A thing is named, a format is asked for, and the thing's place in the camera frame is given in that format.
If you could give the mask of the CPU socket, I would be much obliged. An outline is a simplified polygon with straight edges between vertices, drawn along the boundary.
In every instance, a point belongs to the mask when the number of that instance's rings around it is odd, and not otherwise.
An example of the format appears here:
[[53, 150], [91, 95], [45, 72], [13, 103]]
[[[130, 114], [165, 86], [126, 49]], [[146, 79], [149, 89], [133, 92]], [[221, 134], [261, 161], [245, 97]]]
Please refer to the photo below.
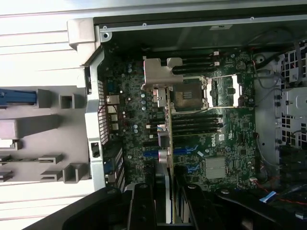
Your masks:
[[172, 114], [188, 114], [207, 110], [207, 80], [204, 77], [185, 79], [175, 84], [171, 93]]

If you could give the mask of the metal socket cover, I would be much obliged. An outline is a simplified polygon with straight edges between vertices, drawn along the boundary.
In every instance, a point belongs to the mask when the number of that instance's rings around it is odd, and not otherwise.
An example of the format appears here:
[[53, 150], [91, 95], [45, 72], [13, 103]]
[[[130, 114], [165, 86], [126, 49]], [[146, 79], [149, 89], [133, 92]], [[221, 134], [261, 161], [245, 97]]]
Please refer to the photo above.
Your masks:
[[242, 87], [236, 74], [207, 78], [205, 96], [209, 108], [236, 108]]

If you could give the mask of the grey plastic parts rack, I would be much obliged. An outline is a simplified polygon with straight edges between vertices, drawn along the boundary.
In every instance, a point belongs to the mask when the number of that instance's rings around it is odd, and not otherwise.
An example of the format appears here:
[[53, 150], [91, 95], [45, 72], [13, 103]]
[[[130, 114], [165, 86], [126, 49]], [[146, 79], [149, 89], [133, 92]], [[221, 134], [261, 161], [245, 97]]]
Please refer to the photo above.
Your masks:
[[0, 183], [87, 180], [86, 90], [75, 86], [0, 87], [35, 91], [34, 105], [0, 108]]

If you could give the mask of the green Dell motherboard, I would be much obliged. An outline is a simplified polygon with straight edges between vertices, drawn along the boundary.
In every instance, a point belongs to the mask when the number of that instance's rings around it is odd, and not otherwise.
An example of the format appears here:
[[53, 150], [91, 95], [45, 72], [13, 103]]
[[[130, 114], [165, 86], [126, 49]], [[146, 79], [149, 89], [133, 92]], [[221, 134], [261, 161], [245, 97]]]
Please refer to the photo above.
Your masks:
[[[144, 157], [146, 150], [168, 147], [165, 109], [158, 107], [155, 91], [144, 90], [144, 60], [159, 58], [166, 66], [168, 58], [181, 58], [175, 67], [183, 80], [236, 74], [242, 87], [239, 107], [208, 108], [188, 114], [172, 114], [173, 150], [197, 149], [188, 155], [174, 155], [174, 167], [186, 169], [186, 180], [204, 186], [207, 191], [226, 186], [248, 189], [258, 167], [255, 160], [255, 103], [252, 80], [252, 55], [249, 52], [227, 55], [222, 50], [129, 51], [110, 49], [102, 64], [100, 78], [106, 88], [107, 111], [103, 126], [110, 143], [104, 147], [107, 186], [124, 189], [130, 183], [168, 180], [168, 172], [158, 158]], [[246, 69], [236, 69], [243, 61]], [[225, 157], [226, 177], [207, 179], [205, 160]]]

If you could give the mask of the open black PC case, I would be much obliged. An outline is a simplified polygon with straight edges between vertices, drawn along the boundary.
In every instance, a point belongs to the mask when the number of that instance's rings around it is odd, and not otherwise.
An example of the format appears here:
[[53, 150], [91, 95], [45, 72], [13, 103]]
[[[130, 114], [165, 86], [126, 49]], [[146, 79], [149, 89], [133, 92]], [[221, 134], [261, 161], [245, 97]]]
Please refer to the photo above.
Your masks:
[[[86, 132], [91, 173], [96, 188], [107, 186], [104, 147], [110, 143], [103, 126], [107, 111], [106, 88], [100, 78], [106, 51], [222, 50], [227, 55], [252, 55], [255, 103], [255, 160], [258, 170], [248, 189], [261, 202], [286, 209], [307, 209], [307, 150], [281, 139], [281, 84], [284, 54], [295, 51], [298, 60], [297, 87], [303, 77], [301, 47], [307, 43], [307, 11], [290, 14], [223, 15], [205, 12], [139, 14], [84, 18], [68, 21], [70, 45], [85, 67], [87, 105]], [[150, 182], [169, 198], [169, 180]]]

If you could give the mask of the grey metal drive cage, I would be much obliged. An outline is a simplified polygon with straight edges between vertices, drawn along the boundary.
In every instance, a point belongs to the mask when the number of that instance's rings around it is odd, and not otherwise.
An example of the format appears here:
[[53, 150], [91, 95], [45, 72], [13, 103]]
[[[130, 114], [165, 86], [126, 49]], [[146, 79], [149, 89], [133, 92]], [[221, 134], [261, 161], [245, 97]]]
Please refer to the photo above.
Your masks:
[[282, 76], [289, 83], [281, 84], [281, 139], [296, 148], [307, 150], [307, 43], [301, 47], [303, 77], [298, 80], [298, 60], [296, 52], [284, 54]]

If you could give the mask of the blue plastic disk carrier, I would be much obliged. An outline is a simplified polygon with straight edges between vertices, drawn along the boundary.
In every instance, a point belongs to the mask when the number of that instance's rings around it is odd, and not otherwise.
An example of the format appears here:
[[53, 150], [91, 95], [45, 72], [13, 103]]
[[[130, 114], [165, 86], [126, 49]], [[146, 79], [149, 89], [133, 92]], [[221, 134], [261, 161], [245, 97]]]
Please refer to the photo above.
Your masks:
[[11, 104], [34, 105], [37, 101], [35, 91], [18, 91], [0, 88], [0, 108], [6, 108]]

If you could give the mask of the silver finned chipset heatsink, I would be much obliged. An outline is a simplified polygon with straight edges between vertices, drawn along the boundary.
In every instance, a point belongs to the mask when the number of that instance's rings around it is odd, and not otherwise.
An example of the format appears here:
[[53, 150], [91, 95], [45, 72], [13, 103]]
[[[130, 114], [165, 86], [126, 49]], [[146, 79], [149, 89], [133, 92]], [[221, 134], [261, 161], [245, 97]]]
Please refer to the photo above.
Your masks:
[[205, 174], [207, 179], [225, 178], [226, 177], [225, 157], [206, 158]]

